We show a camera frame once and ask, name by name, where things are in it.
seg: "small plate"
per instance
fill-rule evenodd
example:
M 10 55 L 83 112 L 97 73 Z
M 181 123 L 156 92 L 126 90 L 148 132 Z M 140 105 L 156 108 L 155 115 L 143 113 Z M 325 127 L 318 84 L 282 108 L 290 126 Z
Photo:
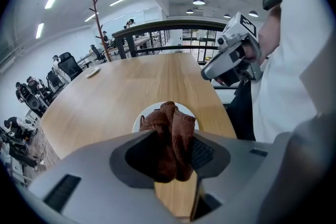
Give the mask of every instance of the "small plate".
M 155 109 L 160 109 L 160 106 L 165 103 L 165 102 L 159 102 L 159 103 L 156 103 L 156 104 L 152 104 L 150 105 L 149 107 L 147 107 L 146 109 L 144 109 L 140 114 L 139 116 L 137 117 L 137 119 L 135 120 L 135 123 L 133 125 L 133 133 L 136 133 L 139 131 L 139 128 L 140 128 L 140 118 L 141 118 L 141 115 L 143 115 L 144 117 L 147 117 L 150 113 L 152 113 Z M 179 108 L 179 110 L 186 114 L 186 115 L 189 115 L 189 116 L 192 116 L 194 118 L 195 115 L 188 109 L 186 108 L 184 105 L 182 104 L 179 104 L 179 103 L 176 103 L 174 102 L 175 105 Z M 195 130 L 199 130 L 199 127 L 198 127 L 198 122 L 197 122 L 197 119 L 195 120 Z
M 94 74 L 96 74 L 100 70 L 99 67 L 95 67 L 90 73 L 86 75 L 87 78 L 91 78 Z

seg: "wooden floor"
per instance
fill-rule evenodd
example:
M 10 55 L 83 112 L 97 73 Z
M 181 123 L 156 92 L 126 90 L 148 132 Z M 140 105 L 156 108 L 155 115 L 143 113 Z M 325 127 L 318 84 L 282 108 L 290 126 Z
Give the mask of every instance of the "wooden floor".
M 53 148 L 48 143 L 48 140 L 46 139 L 43 131 L 38 130 L 38 133 L 34 136 L 33 141 L 29 146 L 29 155 L 31 158 L 34 158 L 33 156 L 36 156 L 37 157 L 36 160 L 39 160 L 41 158 L 42 153 L 44 155 L 43 160 L 45 161 L 45 164 L 44 165 L 39 164 L 37 171 L 35 171 L 33 168 L 29 166 L 25 166 L 24 168 L 25 176 L 34 180 L 38 175 L 40 175 L 45 170 L 55 165 L 60 160 L 59 157 L 56 155 L 55 151 L 53 150 Z

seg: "metal railing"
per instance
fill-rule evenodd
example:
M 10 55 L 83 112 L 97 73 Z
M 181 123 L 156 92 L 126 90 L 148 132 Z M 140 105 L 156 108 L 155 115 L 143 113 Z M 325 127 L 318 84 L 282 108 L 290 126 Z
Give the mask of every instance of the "metal railing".
M 205 20 L 165 20 L 161 22 L 154 22 L 149 24 L 143 24 L 134 26 L 128 29 L 124 29 L 118 32 L 113 33 L 115 38 L 115 43 L 117 45 L 119 55 L 121 59 L 126 59 L 126 53 L 129 52 L 131 57 L 137 57 L 144 53 L 162 51 L 162 50 L 176 50 L 176 49 L 207 49 L 207 50 L 217 50 L 217 46 L 166 46 L 167 41 L 170 39 L 171 29 L 203 29 L 203 30 L 214 30 L 214 31 L 223 31 L 226 24 L 209 22 Z M 153 42 L 152 32 L 158 31 L 160 37 L 160 47 L 155 47 Z M 139 35 L 149 33 L 150 38 L 150 48 L 145 44 L 142 49 L 137 49 L 133 35 Z M 128 44 L 128 49 L 124 49 L 124 40 L 126 39 Z

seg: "coat rack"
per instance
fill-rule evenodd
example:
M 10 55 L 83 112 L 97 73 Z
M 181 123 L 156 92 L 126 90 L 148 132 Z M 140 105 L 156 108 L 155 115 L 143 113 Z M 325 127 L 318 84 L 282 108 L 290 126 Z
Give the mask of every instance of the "coat rack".
M 97 8 L 96 8 L 96 3 L 97 3 L 97 1 L 98 1 L 98 0 L 92 0 L 92 2 L 93 2 L 93 9 L 92 9 L 92 8 L 89 8 L 89 10 L 91 10 L 91 11 L 93 11 L 93 12 L 95 13 L 96 23 L 97 23 L 97 27 L 98 27 L 98 31 L 99 31 L 99 35 L 100 35 L 100 37 L 97 37 L 97 36 L 96 36 L 96 37 L 101 39 L 101 43 L 103 44 L 104 49 L 105 49 L 105 52 L 106 52 L 107 60 L 108 60 L 109 62 L 111 62 L 111 57 L 110 57 L 110 55 L 109 55 L 107 45 L 106 45 L 106 43 L 105 43 L 105 41 L 104 41 L 104 36 L 103 36 L 103 34 L 102 34 L 102 32 L 101 32 L 101 29 L 103 28 L 103 25 L 100 25 L 100 23 L 99 23 L 99 19 L 98 19 L 98 15 L 97 15 Z

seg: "brown towel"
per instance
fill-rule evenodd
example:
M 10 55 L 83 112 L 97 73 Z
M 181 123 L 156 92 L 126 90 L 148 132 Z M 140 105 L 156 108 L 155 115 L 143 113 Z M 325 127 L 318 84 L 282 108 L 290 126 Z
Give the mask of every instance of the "brown towel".
M 146 118 L 141 116 L 139 131 L 156 130 L 158 145 L 154 163 L 154 180 L 167 183 L 173 179 L 187 181 L 195 118 L 178 110 L 174 102 L 165 102 Z

